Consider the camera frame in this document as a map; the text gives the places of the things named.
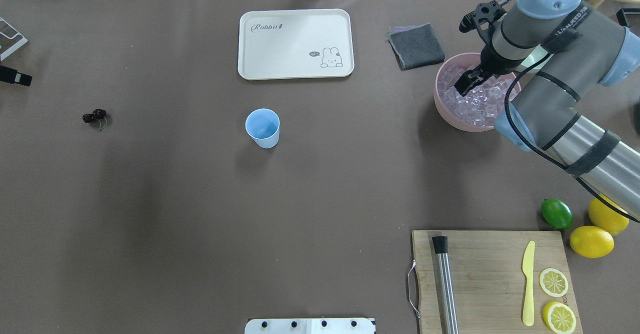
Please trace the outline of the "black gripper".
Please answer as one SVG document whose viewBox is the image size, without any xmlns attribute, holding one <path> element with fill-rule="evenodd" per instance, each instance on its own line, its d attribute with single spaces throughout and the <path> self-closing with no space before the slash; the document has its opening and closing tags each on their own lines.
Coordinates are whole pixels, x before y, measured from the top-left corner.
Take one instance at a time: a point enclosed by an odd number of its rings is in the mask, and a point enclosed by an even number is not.
<svg viewBox="0 0 640 334">
<path fill-rule="evenodd" d="M 482 83 L 482 72 L 485 76 L 506 73 L 506 59 L 493 47 L 494 32 L 505 14 L 503 2 L 491 1 L 478 4 L 473 12 L 462 17 L 459 32 L 468 33 L 475 30 L 484 42 L 480 54 L 480 69 L 466 70 L 454 84 L 454 88 L 462 97 Z"/>
</svg>

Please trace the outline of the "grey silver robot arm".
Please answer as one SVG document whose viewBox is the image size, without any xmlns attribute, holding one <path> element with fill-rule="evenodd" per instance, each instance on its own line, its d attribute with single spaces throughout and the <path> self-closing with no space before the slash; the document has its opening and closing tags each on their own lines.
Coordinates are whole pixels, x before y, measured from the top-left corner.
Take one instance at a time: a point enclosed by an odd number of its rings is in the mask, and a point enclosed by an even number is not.
<svg viewBox="0 0 640 334">
<path fill-rule="evenodd" d="M 542 47 L 539 70 L 494 127 L 521 147 L 562 168 L 594 197 L 639 221 L 639 154 L 615 133 L 581 115 L 575 105 L 595 86 L 613 86 L 639 67 L 639 38 L 584 0 L 508 0 L 479 4 L 462 19 L 485 46 L 480 64 L 458 79 L 466 95 L 489 78 L 512 73 Z"/>
</svg>

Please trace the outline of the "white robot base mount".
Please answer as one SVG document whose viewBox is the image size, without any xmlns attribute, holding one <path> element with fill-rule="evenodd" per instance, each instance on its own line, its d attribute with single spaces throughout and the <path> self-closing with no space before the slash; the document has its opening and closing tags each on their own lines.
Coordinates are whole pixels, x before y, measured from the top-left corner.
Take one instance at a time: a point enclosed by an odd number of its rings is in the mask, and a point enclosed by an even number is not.
<svg viewBox="0 0 640 334">
<path fill-rule="evenodd" d="M 244 333 L 377 333 L 377 323 L 366 317 L 254 318 Z"/>
</svg>

